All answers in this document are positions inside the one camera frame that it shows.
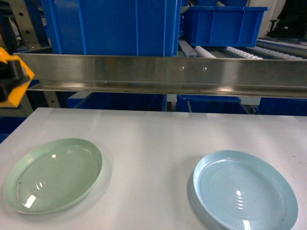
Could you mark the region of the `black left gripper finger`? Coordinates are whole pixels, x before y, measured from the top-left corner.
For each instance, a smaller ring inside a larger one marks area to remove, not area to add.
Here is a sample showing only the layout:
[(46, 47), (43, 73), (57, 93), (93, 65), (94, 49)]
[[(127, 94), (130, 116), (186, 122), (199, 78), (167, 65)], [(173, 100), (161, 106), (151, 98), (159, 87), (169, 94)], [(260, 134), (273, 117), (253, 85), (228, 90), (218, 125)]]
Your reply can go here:
[(28, 82), (28, 74), (26, 70), (21, 66), (20, 61), (18, 60), (11, 60), (8, 61), (9, 72), (14, 80), (17, 83), (26, 83)]

